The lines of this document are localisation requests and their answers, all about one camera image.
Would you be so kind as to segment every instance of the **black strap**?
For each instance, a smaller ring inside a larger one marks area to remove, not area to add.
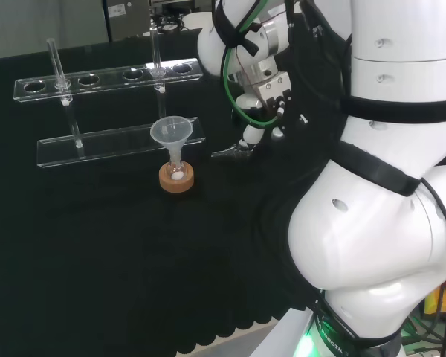
[[[218,36],[227,47],[235,48],[241,45],[252,57],[256,56],[259,51],[259,47],[249,39],[246,39],[245,36],[250,30],[257,32],[261,27],[260,25],[254,24],[245,32],[240,33],[226,17],[223,10],[223,1],[219,2],[216,11],[213,14],[213,24],[215,25]]]
[[[413,195],[420,184],[417,178],[344,141],[337,145],[332,160],[351,173],[405,197]]]
[[[340,110],[352,117],[399,124],[430,124],[446,121],[446,100],[429,103],[398,103],[343,97]]]

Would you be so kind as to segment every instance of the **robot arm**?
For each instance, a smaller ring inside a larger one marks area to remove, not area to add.
[[[224,11],[236,26],[251,5],[226,0]],[[351,94],[379,103],[446,101],[446,0],[352,0],[351,5]],[[284,15],[275,20],[283,51],[288,26]],[[247,38],[259,52],[251,57],[241,50],[244,65],[269,56],[263,28]],[[198,51],[204,67],[219,75],[224,44],[211,28],[202,31]],[[232,61],[230,72],[238,69]],[[446,120],[413,121],[349,116],[341,140],[414,179],[426,176],[446,201],[446,170],[433,169],[446,156]],[[395,334],[426,294],[446,280],[446,223],[423,186],[402,196],[330,161],[296,207],[288,233],[301,274],[326,290],[332,310],[361,338],[380,341]],[[322,333],[312,336],[320,356],[335,354]],[[399,344],[394,346],[388,356],[404,356]]]
[[[236,27],[250,10],[253,1],[225,0],[223,4],[225,15],[232,25]],[[285,6],[282,4],[282,0],[268,1],[256,22],[264,22],[268,19],[272,21],[264,24],[258,32],[250,31],[246,36],[246,39],[249,39],[259,47],[256,56],[252,57],[242,46],[238,47],[239,60],[243,66],[254,65],[269,56],[284,51],[288,47],[288,24],[284,10]],[[213,24],[201,30],[198,37],[198,54],[202,65],[212,75],[220,75],[224,48],[225,45],[215,31]],[[241,66],[235,56],[233,56],[228,73],[232,74],[240,70]]]

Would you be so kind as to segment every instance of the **plastic funnel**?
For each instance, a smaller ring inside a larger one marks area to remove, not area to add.
[[[165,117],[150,128],[150,136],[170,152],[170,161],[180,165],[180,151],[193,132],[193,124],[183,117]]]

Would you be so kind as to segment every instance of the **glass test tube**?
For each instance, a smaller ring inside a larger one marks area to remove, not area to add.
[[[77,125],[76,118],[74,117],[74,110],[70,107],[73,96],[69,90],[69,82],[66,81],[65,73],[62,70],[61,60],[59,59],[58,50],[56,49],[56,43],[54,39],[47,39],[48,50],[50,52],[51,63],[53,64],[54,74],[56,75],[56,88],[62,93],[61,104],[65,107],[66,116],[68,117],[68,124],[71,130],[71,134],[74,138],[74,143],[78,149],[78,154],[84,156],[83,142],[80,137],[80,128]]]
[[[161,50],[158,46],[158,29],[155,23],[150,24],[150,40],[152,43],[152,58],[154,60],[154,68],[151,70],[153,77],[163,77],[165,68],[161,66]]]
[[[56,88],[61,91],[63,96],[61,96],[61,101],[63,106],[68,106],[73,100],[71,93],[69,91],[69,84],[66,82],[65,73],[62,70],[61,60],[59,59],[58,50],[56,48],[56,43],[54,39],[47,39],[48,50],[50,52],[51,63],[53,64],[54,74],[56,75]]]
[[[153,77],[163,77],[165,75],[165,68],[161,65],[161,51],[158,45],[158,29],[155,23],[150,25],[150,39],[152,42],[152,58],[154,60],[154,68],[150,71]],[[165,83],[157,83],[154,85],[155,93],[157,94],[158,117],[164,118],[167,116],[165,108]]]

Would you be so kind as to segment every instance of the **sticker label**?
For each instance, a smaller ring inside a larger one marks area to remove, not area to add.
[[[109,6],[107,8],[109,18],[126,15],[126,6],[124,4]]]

